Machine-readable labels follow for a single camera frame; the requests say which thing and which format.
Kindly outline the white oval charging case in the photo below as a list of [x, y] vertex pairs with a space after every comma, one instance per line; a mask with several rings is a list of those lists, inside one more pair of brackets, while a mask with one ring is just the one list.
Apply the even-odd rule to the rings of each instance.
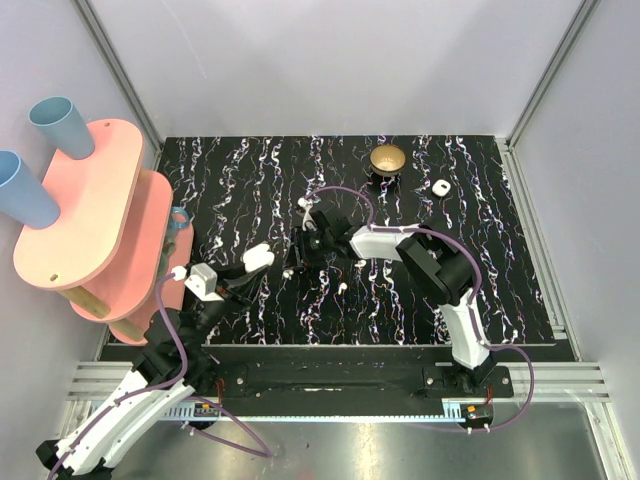
[[267, 243], [258, 244], [248, 249], [242, 255], [245, 272], [252, 273], [264, 267], [270, 267], [275, 260], [275, 255]]

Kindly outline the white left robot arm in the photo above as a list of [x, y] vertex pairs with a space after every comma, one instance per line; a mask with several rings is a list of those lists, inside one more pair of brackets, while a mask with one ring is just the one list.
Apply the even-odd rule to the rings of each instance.
[[[125, 453], [173, 406], [221, 396], [224, 370], [203, 344], [216, 320], [251, 306], [272, 263], [271, 255], [216, 268], [200, 263], [175, 267], [162, 277], [146, 344], [116, 389], [69, 435], [37, 448], [49, 478], [109, 479]], [[199, 315], [166, 306], [163, 289], [178, 282], [204, 302]]]

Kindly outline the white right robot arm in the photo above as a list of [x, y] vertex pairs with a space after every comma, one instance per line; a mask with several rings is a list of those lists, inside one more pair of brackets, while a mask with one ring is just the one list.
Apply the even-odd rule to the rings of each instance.
[[459, 241], [426, 226], [355, 225], [331, 210], [305, 215], [292, 229], [284, 268], [295, 272], [320, 267], [331, 256], [402, 263], [426, 299], [442, 312], [457, 390], [472, 397], [488, 387], [495, 360], [479, 326], [476, 296], [481, 274]]

